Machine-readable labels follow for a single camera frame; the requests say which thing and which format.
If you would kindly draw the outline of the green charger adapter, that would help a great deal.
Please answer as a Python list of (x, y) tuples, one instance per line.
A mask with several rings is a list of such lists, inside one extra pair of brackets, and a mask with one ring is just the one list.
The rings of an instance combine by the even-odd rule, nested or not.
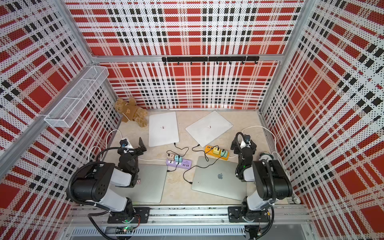
[(221, 155), (221, 157), (223, 157), (223, 158), (227, 158), (227, 157), (228, 157), (228, 152), (227, 152), (226, 150), (224, 150), (224, 149), (221, 149), (221, 151), (220, 151), (220, 155)]

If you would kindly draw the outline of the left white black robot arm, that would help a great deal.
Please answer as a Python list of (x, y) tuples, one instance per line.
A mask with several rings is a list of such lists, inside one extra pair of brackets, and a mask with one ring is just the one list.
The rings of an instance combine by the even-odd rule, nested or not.
[(147, 223), (150, 208), (134, 208), (130, 198), (121, 196), (114, 190), (134, 188), (141, 182), (139, 156), (147, 148), (143, 140), (139, 140), (139, 146), (133, 148), (127, 139), (122, 139), (115, 150), (120, 156), (117, 165), (101, 161), (101, 155), (110, 151), (110, 148), (106, 148), (94, 161), (78, 168), (69, 180), (67, 196), (79, 205), (105, 210), (110, 215), (110, 224)]

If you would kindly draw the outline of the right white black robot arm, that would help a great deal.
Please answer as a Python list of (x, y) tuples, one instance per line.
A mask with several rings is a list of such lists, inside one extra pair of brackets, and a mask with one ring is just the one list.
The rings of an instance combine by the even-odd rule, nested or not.
[(251, 136), (238, 132), (232, 141), (231, 150), (238, 155), (235, 176), (241, 182), (253, 182), (256, 190), (246, 196), (240, 207), (229, 207), (229, 221), (268, 222), (271, 220), (268, 210), (273, 208), (277, 200), (293, 196), (293, 187), (284, 168), (273, 155), (261, 153), (254, 160), (257, 145)]

